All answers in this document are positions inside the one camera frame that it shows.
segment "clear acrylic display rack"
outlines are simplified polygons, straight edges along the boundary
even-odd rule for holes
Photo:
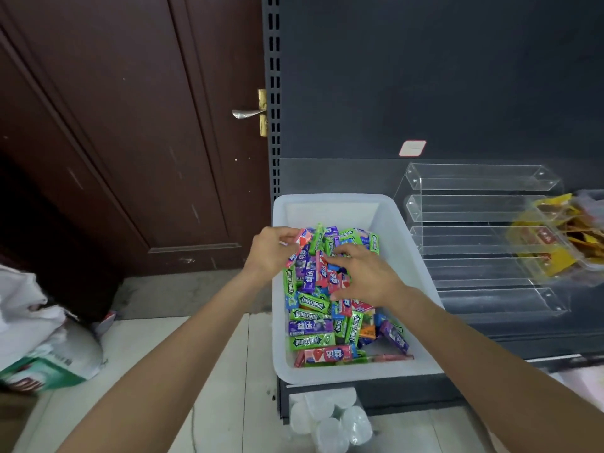
[[[560,243],[514,244],[506,237],[521,214],[527,226],[515,231],[548,227],[555,212],[534,203],[562,193],[560,178],[543,165],[411,162],[394,200],[445,309],[469,323],[506,322],[569,311],[568,299],[549,286],[554,280],[539,271]]]

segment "hand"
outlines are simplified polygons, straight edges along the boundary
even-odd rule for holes
[[[376,307],[388,307],[407,290],[407,286],[388,263],[365,246],[345,243],[337,246],[336,253],[347,257],[328,257],[327,262],[346,267],[350,274],[350,286],[335,291],[331,300],[358,299]]]
[[[285,268],[288,258],[298,252],[299,244],[295,242],[298,233],[299,229],[291,227],[262,229],[252,240],[243,270],[262,282],[270,281]]]

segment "perforated metal strip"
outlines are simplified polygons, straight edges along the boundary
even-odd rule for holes
[[[262,0],[266,97],[268,100],[269,178],[272,201],[281,195],[281,39],[279,0]]]

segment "wooden door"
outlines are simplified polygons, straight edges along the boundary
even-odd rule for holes
[[[242,266],[270,219],[266,138],[230,113],[263,87],[260,0],[1,0],[0,21],[3,149],[59,210],[125,274]]]

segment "tiled floor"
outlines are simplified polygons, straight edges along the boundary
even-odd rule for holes
[[[186,318],[116,322],[103,336],[108,363],[93,380],[45,394],[14,453],[55,451],[96,401],[140,358]],[[195,403],[198,451],[313,452],[308,436],[283,426],[273,400],[269,313],[245,315]],[[192,453],[191,415],[171,453]],[[465,408],[372,417],[374,439],[361,452],[484,453],[492,449],[482,427]]]
[[[113,309],[123,320],[191,316],[238,273],[239,270],[216,270],[126,278],[115,295]],[[270,311],[271,291],[267,285],[249,312]]]

